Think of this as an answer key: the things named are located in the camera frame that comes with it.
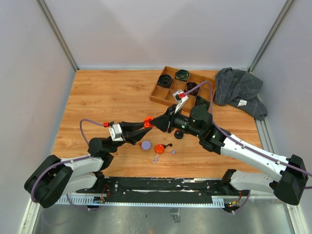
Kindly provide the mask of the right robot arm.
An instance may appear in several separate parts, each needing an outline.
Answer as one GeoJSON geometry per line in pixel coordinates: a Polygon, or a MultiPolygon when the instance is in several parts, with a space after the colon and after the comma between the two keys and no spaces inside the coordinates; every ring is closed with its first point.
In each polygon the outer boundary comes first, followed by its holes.
{"type": "Polygon", "coordinates": [[[185,116],[173,105],[164,114],[151,119],[150,124],[162,132],[184,131],[197,137],[205,150],[238,159],[260,170],[259,173],[245,173],[229,169],[221,182],[221,190],[226,195],[237,190],[254,190],[274,194],[290,205],[299,204],[310,176],[301,157],[276,155],[239,139],[219,128],[204,106],[194,106],[189,116],[185,116]]]}

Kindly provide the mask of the purple earbud case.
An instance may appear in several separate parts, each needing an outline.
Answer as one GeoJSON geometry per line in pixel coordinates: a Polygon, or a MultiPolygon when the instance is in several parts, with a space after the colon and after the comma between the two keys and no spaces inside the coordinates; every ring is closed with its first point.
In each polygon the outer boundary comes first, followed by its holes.
{"type": "Polygon", "coordinates": [[[141,143],[141,148],[145,151],[150,150],[151,146],[152,146],[151,142],[147,140],[141,143]]]}

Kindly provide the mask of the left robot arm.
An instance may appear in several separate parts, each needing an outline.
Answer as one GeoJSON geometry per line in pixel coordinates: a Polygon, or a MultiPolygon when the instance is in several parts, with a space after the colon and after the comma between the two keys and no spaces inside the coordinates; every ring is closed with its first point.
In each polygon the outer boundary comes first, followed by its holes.
{"type": "Polygon", "coordinates": [[[101,192],[104,188],[101,171],[109,167],[113,153],[125,143],[136,145],[152,129],[147,122],[105,122],[103,126],[109,129],[109,137],[90,139],[86,155],[72,158],[50,155],[30,175],[24,189],[34,203],[49,208],[63,195],[77,190],[101,192]]]}

